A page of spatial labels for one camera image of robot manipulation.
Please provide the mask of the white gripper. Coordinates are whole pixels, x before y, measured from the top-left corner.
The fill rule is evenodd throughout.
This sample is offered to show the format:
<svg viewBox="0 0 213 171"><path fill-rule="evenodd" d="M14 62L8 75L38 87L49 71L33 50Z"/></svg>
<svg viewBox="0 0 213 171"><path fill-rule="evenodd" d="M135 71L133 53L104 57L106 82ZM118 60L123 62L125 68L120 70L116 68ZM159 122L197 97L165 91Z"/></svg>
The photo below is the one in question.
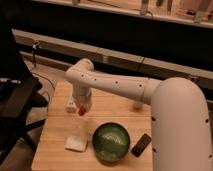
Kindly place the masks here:
<svg viewBox="0 0 213 171"><path fill-rule="evenodd" d="M79 116L83 116L91 108L92 101L92 91L90 88L86 87L74 87L72 92L72 97L76 106L79 108Z"/></svg>

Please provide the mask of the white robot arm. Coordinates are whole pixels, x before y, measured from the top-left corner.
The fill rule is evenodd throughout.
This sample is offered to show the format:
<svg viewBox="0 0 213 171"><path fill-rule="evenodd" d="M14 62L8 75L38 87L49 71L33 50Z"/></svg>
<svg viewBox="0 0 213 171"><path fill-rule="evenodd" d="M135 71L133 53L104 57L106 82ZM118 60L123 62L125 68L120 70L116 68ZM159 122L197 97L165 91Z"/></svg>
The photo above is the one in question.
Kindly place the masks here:
<svg viewBox="0 0 213 171"><path fill-rule="evenodd" d="M78 107L93 88L150 106L153 171L213 171L213 138L207 100L191 80L163 81L101 73L89 59L66 71Z"/></svg>

